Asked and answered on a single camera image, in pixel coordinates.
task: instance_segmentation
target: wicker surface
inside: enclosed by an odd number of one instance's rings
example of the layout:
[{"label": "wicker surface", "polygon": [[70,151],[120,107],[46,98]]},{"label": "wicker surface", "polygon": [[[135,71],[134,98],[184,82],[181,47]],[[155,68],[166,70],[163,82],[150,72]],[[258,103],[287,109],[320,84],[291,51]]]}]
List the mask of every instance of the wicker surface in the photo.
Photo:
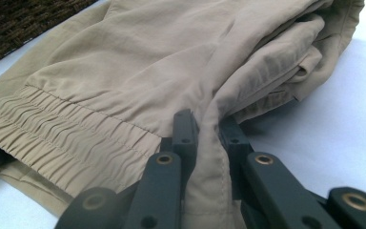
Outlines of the wicker surface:
[{"label": "wicker surface", "polygon": [[0,0],[0,59],[97,0]]}]

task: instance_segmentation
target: garment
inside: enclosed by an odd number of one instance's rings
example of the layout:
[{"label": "garment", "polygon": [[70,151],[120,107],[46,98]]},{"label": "garment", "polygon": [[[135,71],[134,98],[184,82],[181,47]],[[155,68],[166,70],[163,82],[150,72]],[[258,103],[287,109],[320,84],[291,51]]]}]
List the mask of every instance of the garment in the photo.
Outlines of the garment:
[{"label": "garment", "polygon": [[59,215],[90,187],[139,180],[173,114],[199,127],[183,228],[242,228],[218,122],[301,100],[333,71],[362,1],[111,1],[0,77],[0,176]]}]

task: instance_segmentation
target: khaki pants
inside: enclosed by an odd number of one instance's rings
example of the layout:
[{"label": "khaki pants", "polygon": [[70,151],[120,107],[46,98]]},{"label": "khaki pants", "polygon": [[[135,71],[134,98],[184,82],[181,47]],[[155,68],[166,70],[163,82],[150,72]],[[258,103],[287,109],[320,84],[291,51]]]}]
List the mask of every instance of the khaki pants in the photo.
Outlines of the khaki pants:
[{"label": "khaki pants", "polygon": [[81,191],[140,179],[173,114],[199,126],[183,228],[243,228],[219,120],[301,100],[333,71],[358,0],[111,1],[54,30],[0,77],[0,177],[56,215]]}]

